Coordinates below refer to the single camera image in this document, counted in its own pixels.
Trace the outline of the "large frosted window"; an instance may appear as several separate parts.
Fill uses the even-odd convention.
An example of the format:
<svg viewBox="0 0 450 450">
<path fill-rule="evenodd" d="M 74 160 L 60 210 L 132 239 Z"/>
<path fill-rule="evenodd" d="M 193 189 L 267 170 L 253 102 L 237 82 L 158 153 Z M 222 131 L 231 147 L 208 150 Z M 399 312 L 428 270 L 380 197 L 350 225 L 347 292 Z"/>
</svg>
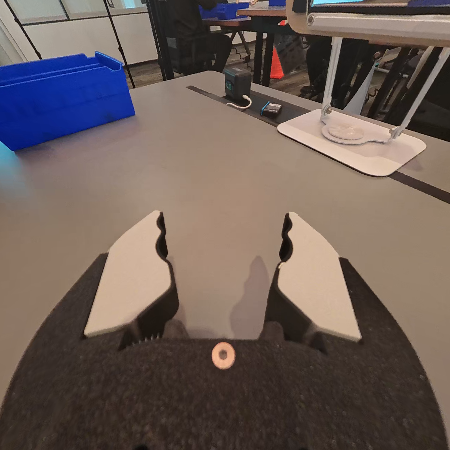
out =
<svg viewBox="0 0 450 450">
<path fill-rule="evenodd" d="M 157 52 L 145 1 L 108 1 L 129 65 Z M 98 51 L 122 61 L 103 1 L 9 1 L 43 59 Z M 4 1 L 0 5 L 1 65 L 38 57 Z"/>
</svg>

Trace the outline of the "blue plastic bin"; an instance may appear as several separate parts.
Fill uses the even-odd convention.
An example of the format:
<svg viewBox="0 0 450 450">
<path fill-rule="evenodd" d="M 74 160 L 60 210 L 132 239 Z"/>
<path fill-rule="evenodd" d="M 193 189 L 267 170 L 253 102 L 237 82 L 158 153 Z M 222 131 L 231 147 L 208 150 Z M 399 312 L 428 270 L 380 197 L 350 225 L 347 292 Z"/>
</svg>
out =
<svg viewBox="0 0 450 450">
<path fill-rule="evenodd" d="M 214 7 L 203 8 L 199 4 L 199 12 L 202 19 L 233 20 L 238 17 L 237 11 L 248 9 L 249 2 L 217 3 Z"/>
<path fill-rule="evenodd" d="M 104 53 L 0 68 L 0 140 L 11 151 L 134 115 L 122 63 Z"/>
</svg>

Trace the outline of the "orange traffic cone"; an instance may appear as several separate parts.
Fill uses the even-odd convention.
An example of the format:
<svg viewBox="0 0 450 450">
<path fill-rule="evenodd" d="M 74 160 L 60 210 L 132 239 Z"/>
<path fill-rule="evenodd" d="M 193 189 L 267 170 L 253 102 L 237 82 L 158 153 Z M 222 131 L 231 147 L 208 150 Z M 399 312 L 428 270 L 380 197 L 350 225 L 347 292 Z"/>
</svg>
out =
<svg viewBox="0 0 450 450">
<path fill-rule="evenodd" d="M 276 50 L 275 46 L 273 46 L 272 62 L 271 62 L 271 69 L 270 69 L 270 79 L 280 80 L 283 77 L 284 77 L 284 71 L 283 71 L 280 59 L 278 57 L 277 50 Z"/>
</svg>

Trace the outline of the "thin black stand pole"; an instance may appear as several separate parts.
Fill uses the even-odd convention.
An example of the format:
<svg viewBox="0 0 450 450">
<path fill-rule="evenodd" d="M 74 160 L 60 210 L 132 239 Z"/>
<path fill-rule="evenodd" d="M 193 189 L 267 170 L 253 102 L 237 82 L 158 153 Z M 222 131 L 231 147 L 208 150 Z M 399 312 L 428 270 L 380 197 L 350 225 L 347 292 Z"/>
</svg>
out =
<svg viewBox="0 0 450 450">
<path fill-rule="evenodd" d="M 122 60 L 123 60 L 123 66 L 125 67 L 125 70 L 126 70 L 126 72 L 127 72 L 127 74 L 128 74 L 128 78 L 129 78 L 129 80 L 130 80 L 130 83 L 131 83 L 132 88 L 135 89 L 135 88 L 136 88 L 135 82 L 134 82 L 134 79 L 133 79 L 131 70 L 130 70 L 130 68 L 129 68 L 129 65 L 128 65 L 128 63 L 127 63 L 127 59 L 126 59 L 125 53 L 124 53 L 124 51 L 123 51 L 123 48 L 122 48 L 122 45 L 121 45 L 121 41 L 120 41 L 118 32 L 117 32 L 117 30 L 116 30 L 116 26 L 115 26 L 115 23 L 114 23 L 114 20 L 113 20 L 111 11 L 110 11 L 110 7 L 109 7 L 109 2 L 106 1 L 106 0 L 103 0 L 103 3 L 104 3 L 104 7 L 105 7 L 105 9 L 106 9 L 106 13 L 107 13 L 108 18 L 109 18 L 109 21 L 110 21 L 110 25 L 111 25 L 111 27 L 112 27 L 112 30 L 113 30 L 113 33 L 114 33 L 114 36 L 115 36 L 115 39 L 116 39 L 118 51 L 119 51 L 119 53 L 121 54 L 121 58 L 122 58 Z"/>
<path fill-rule="evenodd" d="M 38 51 L 38 49 L 36 48 L 35 44 L 32 42 L 29 34 L 26 32 L 24 25 L 21 23 L 18 15 L 16 14 L 16 12 L 14 11 L 14 9 L 12 8 L 11 4 L 9 3 L 8 0 L 4 0 L 4 3 L 6 4 L 7 8 L 9 9 L 10 13 L 12 14 L 15 23 L 19 26 L 20 30 L 23 32 L 24 36 L 26 37 L 27 41 L 29 42 L 30 46 L 32 47 L 32 49 L 34 50 L 34 52 L 36 53 L 37 57 L 39 60 L 42 60 L 42 55 L 41 53 Z"/>
</svg>

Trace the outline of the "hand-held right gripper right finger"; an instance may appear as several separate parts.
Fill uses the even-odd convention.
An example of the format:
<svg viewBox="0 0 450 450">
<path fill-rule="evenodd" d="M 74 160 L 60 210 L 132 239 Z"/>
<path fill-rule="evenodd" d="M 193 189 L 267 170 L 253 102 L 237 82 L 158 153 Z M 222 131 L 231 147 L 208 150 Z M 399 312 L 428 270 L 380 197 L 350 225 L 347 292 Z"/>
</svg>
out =
<svg viewBox="0 0 450 450">
<path fill-rule="evenodd" d="M 359 343 L 361 331 L 341 259 L 295 212 L 285 214 L 279 263 L 269 289 L 269 322 L 284 340 L 322 344 L 324 336 Z"/>
</svg>

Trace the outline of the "wooden top office desk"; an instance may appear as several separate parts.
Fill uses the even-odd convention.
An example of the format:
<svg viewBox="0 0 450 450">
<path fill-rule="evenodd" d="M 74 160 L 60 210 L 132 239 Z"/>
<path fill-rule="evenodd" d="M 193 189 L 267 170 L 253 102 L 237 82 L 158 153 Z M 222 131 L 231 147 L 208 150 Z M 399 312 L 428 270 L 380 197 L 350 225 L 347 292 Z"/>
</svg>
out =
<svg viewBox="0 0 450 450">
<path fill-rule="evenodd" d="M 287 19 L 285 7 L 262 7 L 239 9 L 237 18 L 230 20 L 204 19 L 209 26 L 220 26 L 232 31 L 256 33 L 254 50 L 253 83 L 268 87 L 273 57 L 274 36 L 291 34 L 287 25 L 279 25 Z"/>
</svg>

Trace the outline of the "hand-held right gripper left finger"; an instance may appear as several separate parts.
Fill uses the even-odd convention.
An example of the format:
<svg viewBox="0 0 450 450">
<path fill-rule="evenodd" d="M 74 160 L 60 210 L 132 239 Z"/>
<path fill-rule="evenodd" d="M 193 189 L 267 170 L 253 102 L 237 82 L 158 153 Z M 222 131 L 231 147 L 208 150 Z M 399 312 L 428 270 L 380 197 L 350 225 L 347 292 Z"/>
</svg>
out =
<svg viewBox="0 0 450 450">
<path fill-rule="evenodd" d="M 168 261 L 162 211 L 152 211 L 110 247 L 84 336 L 125 331 L 126 338 L 161 338 L 179 308 Z"/>
</svg>

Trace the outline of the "thick black vertical pole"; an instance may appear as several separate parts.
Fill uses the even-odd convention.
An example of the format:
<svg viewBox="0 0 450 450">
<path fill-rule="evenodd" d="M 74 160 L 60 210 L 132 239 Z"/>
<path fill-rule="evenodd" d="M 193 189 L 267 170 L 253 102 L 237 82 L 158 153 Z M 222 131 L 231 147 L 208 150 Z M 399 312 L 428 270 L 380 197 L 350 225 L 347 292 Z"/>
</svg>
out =
<svg viewBox="0 0 450 450">
<path fill-rule="evenodd" d="M 155 48 L 157 50 L 157 61 L 162 79 L 163 81 L 173 80 L 175 77 L 166 41 L 166 34 L 164 32 L 159 1 L 147 0 L 145 3 L 147 5 Z"/>
</svg>

